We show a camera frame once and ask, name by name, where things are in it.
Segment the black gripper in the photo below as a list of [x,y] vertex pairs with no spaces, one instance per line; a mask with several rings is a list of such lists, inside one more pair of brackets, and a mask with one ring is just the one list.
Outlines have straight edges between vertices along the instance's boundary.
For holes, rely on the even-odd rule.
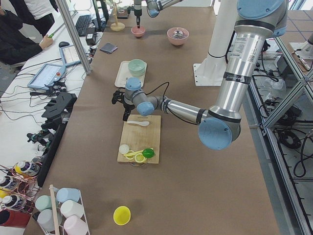
[[140,17],[142,16],[142,10],[134,10],[134,15],[136,16],[136,26],[137,28],[140,28]]
[[125,109],[124,114],[123,114],[123,121],[127,121],[129,118],[129,115],[131,114],[131,111],[134,109],[134,105],[124,103],[123,107]]

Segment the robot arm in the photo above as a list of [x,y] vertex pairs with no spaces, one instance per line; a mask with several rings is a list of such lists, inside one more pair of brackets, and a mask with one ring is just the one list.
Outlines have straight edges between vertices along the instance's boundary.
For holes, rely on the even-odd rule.
[[[146,0],[147,13],[150,18],[155,18],[160,11],[182,0]],[[134,15],[136,16],[136,26],[140,28],[140,18],[142,16],[142,0],[134,0]]]
[[215,105],[206,110],[164,95],[147,95],[141,88],[140,80],[131,77],[121,98],[125,108],[123,119],[128,119],[132,109],[142,116],[162,110],[198,125],[198,136],[210,149],[222,150],[235,141],[241,131],[239,109],[264,42],[286,31],[288,1],[239,0],[236,10],[233,29],[237,35]]

